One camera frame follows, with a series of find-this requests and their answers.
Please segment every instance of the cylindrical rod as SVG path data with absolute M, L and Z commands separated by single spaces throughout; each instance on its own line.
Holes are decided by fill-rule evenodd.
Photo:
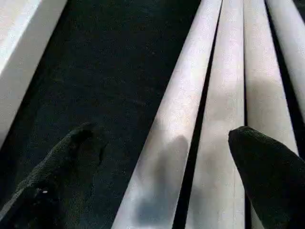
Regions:
M 224 0 L 186 229 L 244 229 L 244 188 L 228 133 L 244 125 L 243 0 Z
M 267 0 L 267 4 L 305 120 L 305 25 L 292 0 Z
M 112 229 L 171 229 L 221 0 L 201 2 Z
M 248 125 L 297 152 L 264 0 L 244 0 L 244 44 Z M 253 208 L 252 228 L 263 229 Z

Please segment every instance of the black fabric surface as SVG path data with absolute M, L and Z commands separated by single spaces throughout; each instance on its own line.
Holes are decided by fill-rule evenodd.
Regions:
M 111 139 L 81 228 L 110 228 L 199 0 L 69 0 L 1 150 L 3 205 L 70 130 Z

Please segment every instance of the white rod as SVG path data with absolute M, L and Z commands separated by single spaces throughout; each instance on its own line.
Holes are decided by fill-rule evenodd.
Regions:
M 112 229 L 171 229 L 221 0 L 203 0 Z
M 244 0 L 244 44 L 248 125 L 297 152 L 264 0 Z M 252 228 L 263 229 L 253 208 Z
M 244 229 L 228 133 L 244 125 L 243 0 L 223 0 L 186 229 Z
M 66 1 L 13 0 L 0 6 L 0 147 Z
M 292 0 L 267 0 L 267 4 L 305 120 L 305 25 Z

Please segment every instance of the black gloved finger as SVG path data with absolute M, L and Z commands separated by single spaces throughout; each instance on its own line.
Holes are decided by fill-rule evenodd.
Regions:
M 0 212 L 0 223 L 10 219 L 11 228 L 74 228 L 106 144 L 94 124 L 71 131 L 18 185 Z
M 246 126 L 230 131 L 229 146 L 264 227 L 304 228 L 305 162 L 282 143 Z

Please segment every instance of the white board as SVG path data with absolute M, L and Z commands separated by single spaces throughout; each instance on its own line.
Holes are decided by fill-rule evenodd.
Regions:
M 65 3 L 5 0 L 0 6 L 0 147 Z
M 243 0 L 223 0 L 186 229 L 244 229 L 244 187 L 228 145 L 244 125 Z
M 221 0 L 203 0 L 112 229 L 171 229 Z
M 248 125 L 297 152 L 264 0 L 244 0 L 244 44 Z M 263 229 L 253 208 L 252 228 Z
M 303 120 L 305 120 L 305 25 L 292 0 L 267 0 Z

